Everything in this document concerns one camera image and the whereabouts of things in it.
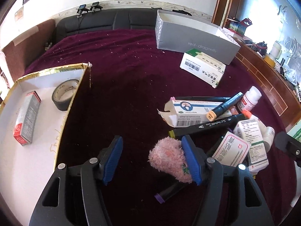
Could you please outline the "white box pink border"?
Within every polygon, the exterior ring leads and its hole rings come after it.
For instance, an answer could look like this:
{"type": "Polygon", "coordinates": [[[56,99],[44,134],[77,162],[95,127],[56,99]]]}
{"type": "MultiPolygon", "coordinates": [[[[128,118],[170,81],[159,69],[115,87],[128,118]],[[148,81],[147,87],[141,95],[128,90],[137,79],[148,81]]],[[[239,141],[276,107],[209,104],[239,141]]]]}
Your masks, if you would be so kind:
{"type": "Polygon", "coordinates": [[[226,132],[212,158],[220,164],[236,167],[243,162],[251,145],[231,132],[226,132]]]}

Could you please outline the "pink fluffy plush toy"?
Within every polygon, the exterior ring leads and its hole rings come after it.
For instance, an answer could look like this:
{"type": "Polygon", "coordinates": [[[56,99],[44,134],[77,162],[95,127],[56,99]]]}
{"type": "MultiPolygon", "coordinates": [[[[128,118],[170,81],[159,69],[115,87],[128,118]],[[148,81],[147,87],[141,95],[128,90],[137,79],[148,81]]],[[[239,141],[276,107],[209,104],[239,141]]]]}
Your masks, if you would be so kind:
{"type": "Polygon", "coordinates": [[[150,165],[175,177],[182,183],[192,183],[181,141],[166,137],[159,140],[148,155],[150,165]]]}

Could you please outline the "white green label medicine box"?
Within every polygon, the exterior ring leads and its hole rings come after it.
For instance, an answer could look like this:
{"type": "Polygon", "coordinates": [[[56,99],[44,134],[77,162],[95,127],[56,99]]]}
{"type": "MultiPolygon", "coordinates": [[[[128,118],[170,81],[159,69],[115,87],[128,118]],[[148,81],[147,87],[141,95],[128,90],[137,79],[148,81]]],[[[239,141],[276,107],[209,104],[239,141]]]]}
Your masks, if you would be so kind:
{"type": "Polygon", "coordinates": [[[251,145],[247,153],[247,168],[255,176],[269,165],[258,121],[256,119],[240,120],[234,128],[234,134],[251,145]]]}

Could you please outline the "wooden window ledge cabinet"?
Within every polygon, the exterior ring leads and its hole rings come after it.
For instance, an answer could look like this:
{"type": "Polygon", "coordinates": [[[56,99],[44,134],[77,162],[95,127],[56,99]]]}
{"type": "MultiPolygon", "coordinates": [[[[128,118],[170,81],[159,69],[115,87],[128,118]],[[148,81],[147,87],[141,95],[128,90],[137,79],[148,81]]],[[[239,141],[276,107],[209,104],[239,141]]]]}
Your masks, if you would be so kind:
{"type": "Polygon", "coordinates": [[[240,49],[235,59],[251,74],[255,82],[265,92],[278,113],[286,131],[290,131],[300,121],[300,103],[289,85],[279,73],[269,66],[251,48],[235,39],[240,49]]]}

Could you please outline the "black marker olive cap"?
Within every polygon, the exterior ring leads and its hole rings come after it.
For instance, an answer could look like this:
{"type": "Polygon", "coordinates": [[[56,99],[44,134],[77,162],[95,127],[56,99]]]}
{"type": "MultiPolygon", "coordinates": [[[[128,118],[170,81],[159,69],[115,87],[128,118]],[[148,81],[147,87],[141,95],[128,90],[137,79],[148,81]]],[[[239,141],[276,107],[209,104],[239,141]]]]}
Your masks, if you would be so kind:
{"type": "Polygon", "coordinates": [[[215,120],[213,122],[205,122],[202,124],[191,125],[185,128],[177,128],[168,132],[170,138],[180,138],[185,135],[191,135],[208,131],[216,128],[233,128],[239,121],[245,120],[246,117],[243,114],[233,115],[230,117],[215,120]]]}

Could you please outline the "white bottle red label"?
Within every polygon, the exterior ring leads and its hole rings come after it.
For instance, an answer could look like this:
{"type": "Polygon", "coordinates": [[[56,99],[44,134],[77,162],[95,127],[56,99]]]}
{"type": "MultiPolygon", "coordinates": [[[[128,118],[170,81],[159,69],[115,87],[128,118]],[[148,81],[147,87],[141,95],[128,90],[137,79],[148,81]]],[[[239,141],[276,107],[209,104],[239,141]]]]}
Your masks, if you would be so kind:
{"type": "Polygon", "coordinates": [[[258,103],[261,96],[261,92],[255,86],[252,86],[238,102],[237,107],[239,111],[251,111],[258,103]]]}

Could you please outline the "white blue open medicine box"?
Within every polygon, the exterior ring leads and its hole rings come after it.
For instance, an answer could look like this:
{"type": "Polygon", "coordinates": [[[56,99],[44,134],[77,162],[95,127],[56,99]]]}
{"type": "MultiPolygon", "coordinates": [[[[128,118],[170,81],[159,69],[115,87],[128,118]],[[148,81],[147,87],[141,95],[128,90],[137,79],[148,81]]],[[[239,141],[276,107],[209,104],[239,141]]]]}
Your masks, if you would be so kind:
{"type": "MultiPolygon", "coordinates": [[[[171,97],[165,104],[164,110],[158,113],[169,126],[184,128],[208,122],[207,113],[222,103],[224,102],[179,101],[171,97]]],[[[236,104],[215,120],[237,115],[238,111],[235,106],[236,104]]]]}

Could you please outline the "long thin black pen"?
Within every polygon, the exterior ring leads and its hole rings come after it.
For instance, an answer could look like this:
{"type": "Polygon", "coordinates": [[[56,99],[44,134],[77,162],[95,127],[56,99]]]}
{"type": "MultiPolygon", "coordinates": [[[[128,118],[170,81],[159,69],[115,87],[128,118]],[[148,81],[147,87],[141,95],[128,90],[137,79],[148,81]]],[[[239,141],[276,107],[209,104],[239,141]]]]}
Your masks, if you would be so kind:
{"type": "Polygon", "coordinates": [[[225,102],[231,97],[220,97],[220,96],[184,96],[174,97],[175,100],[179,101],[207,101],[207,102],[225,102]]]}

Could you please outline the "grey red slim box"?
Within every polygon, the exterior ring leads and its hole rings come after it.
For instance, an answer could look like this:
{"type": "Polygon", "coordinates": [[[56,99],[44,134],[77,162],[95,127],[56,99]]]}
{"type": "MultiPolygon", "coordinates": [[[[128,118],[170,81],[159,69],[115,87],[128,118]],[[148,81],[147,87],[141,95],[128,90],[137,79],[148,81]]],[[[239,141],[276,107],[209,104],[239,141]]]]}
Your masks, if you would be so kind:
{"type": "Polygon", "coordinates": [[[36,91],[29,92],[24,98],[13,130],[13,137],[22,146],[32,143],[40,104],[41,98],[36,91]]]}

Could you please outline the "white gold-rimmed tray box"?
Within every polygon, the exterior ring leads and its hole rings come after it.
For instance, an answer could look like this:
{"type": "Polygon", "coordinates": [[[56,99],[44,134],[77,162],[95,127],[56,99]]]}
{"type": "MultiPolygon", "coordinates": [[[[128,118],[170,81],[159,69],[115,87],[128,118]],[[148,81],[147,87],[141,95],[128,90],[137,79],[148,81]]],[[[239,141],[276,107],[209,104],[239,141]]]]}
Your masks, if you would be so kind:
{"type": "Polygon", "coordinates": [[[69,115],[86,101],[90,71],[90,63],[78,63],[30,73],[1,103],[1,210],[11,224],[29,225],[69,115]]]}

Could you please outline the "black tape roll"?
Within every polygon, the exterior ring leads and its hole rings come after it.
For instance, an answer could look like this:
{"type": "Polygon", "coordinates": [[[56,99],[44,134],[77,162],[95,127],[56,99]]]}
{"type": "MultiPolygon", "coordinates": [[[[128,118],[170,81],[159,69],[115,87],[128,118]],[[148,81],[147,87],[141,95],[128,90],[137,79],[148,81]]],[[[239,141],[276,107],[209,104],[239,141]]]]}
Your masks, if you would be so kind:
{"type": "Polygon", "coordinates": [[[66,111],[74,97],[79,85],[79,80],[71,79],[62,82],[52,93],[52,102],[60,111],[66,111]]]}

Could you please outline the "dark red bedspread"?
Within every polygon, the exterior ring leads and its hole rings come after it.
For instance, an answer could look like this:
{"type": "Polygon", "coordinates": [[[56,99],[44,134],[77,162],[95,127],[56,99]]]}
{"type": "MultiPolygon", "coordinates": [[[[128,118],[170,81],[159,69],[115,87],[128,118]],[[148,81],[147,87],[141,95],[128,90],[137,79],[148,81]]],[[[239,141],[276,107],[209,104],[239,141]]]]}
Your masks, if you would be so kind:
{"type": "MultiPolygon", "coordinates": [[[[111,225],[195,225],[207,182],[182,183],[181,190],[160,204],[155,195],[174,183],[170,174],[153,168],[148,155],[168,136],[170,126],[159,115],[172,97],[232,97],[253,84],[244,67],[233,62],[217,88],[180,68],[183,55],[157,49],[151,30],[97,31],[68,36],[26,68],[91,63],[86,101],[79,101],[65,125],[57,163],[82,165],[97,157],[115,136],[123,149],[113,178],[105,185],[103,200],[111,225]]],[[[211,148],[233,128],[216,128],[189,135],[208,156],[211,148]]],[[[288,214],[296,193],[294,162],[273,147],[269,165],[253,176],[269,207],[274,225],[288,214]]],[[[215,225],[231,225],[237,213],[237,185],[224,178],[215,225]]]]}

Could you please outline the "grey open shoebox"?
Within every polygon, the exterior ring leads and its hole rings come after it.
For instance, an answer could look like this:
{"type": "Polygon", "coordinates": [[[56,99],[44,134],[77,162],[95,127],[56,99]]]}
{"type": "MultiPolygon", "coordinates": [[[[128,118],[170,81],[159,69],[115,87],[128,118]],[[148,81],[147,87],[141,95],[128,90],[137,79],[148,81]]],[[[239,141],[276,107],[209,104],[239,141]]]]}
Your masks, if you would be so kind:
{"type": "Polygon", "coordinates": [[[205,19],[158,10],[155,26],[157,48],[185,53],[199,50],[230,65],[240,45],[224,29],[205,19]]]}

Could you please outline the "black leather sofa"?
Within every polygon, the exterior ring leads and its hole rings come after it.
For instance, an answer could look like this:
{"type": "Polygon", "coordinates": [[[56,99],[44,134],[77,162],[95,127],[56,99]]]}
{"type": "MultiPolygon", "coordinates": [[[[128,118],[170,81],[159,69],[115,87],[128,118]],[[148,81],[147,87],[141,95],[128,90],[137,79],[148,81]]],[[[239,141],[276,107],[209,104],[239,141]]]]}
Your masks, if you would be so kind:
{"type": "Polygon", "coordinates": [[[162,8],[109,9],[66,17],[56,25],[53,40],[58,43],[68,36],[101,30],[154,30],[158,10],[162,8]]]}

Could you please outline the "small wall plaque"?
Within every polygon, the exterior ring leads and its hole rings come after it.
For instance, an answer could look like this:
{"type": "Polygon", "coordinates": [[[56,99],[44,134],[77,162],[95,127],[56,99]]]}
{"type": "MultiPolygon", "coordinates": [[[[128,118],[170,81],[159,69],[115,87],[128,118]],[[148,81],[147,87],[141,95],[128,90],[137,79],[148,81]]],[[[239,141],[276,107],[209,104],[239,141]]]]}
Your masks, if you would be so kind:
{"type": "Polygon", "coordinates": [[[15,13],[15,21],[18,21],[19,19],[21,19],[23,17],[23,15],[24,15],[24,8],[21,7],[15,13]]]}

